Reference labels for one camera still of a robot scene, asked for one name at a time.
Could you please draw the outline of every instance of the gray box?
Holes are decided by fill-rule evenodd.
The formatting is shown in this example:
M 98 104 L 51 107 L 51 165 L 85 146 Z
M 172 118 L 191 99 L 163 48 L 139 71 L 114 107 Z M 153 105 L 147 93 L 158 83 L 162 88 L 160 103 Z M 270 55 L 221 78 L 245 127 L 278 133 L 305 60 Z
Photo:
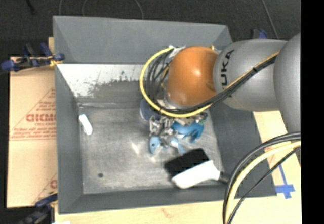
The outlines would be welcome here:
M 112 18 L 54 17 L 55 52 L 66 59 L 56 68 L 59 212 L 149 207 L 222 200 L 225 185 L 206 182 L 174 187 L 163 162 L 152 158 L 148 128 L 140 121 L 138 75 L 155 52 L 167 47 L 231 43 L 226 26 Z M 214 105 L 203 137 L 187 147 L 203 147 L 218 168 L 230 173 L 261 143 L 251 112 Z M 93 125 L 84 134 L 78 115 Z M 243 194 L 268 169 L 261 164 L 242 184 Z M 274 195 L 271 180 L 254 196 Z

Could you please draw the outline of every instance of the brush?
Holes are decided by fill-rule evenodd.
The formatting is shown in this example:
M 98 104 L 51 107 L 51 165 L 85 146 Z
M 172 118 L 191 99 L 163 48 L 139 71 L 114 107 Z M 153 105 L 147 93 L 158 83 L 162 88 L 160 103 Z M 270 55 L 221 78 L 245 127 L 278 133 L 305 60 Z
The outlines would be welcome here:
M 207 180 L 228 182 L 228 176 L 218 170 L 203 149 L 194 149 L 165 163 L 171 181 L 187 189 Z

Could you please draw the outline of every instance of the white brush handle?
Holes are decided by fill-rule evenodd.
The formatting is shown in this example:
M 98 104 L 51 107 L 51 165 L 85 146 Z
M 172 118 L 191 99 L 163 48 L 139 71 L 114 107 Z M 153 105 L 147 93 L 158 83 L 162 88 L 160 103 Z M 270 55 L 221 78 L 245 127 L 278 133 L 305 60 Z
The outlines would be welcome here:
M 220 174 L 213 161 L 209 160 L 175 175 L 171 181 L 179 188 L 187 189 L 206 180 L 217 181 Z

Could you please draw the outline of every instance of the blue tape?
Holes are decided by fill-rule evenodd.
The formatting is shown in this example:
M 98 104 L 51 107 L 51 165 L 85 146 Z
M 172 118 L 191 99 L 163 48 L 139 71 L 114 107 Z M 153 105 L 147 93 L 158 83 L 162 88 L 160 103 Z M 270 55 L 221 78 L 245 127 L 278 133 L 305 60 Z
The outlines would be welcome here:
M 282 165 L 279 165 L 280 173 L 283 179 L 283 185 L 276 185 L 275 190 L 277 193 L 283 193 L 285 196 L 285 199 L 290 199 L 292 197 L 291 192 L 295 191 L 294 185 L 289 185 L 286 180 L 286 176 L 284 173 L 284 169 L 282 168 Z

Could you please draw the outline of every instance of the black floor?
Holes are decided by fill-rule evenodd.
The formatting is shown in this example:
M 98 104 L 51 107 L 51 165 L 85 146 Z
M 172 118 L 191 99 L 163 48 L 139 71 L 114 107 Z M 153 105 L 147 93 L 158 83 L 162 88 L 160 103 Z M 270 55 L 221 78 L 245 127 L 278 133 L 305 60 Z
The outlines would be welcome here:
M 301 0 L 0 0 L 0 62 L 21 54 L 25 43 L 39 43 L 53 34 L 53 15 L 79 15 L 182 22 L 229 27 L 233 41 L 250 39 L 262 28 L 269 38 L 288 40 L 301 31 Z M 8 149 L 8 76 L 0 75 L 0 223 L 5 208 Z

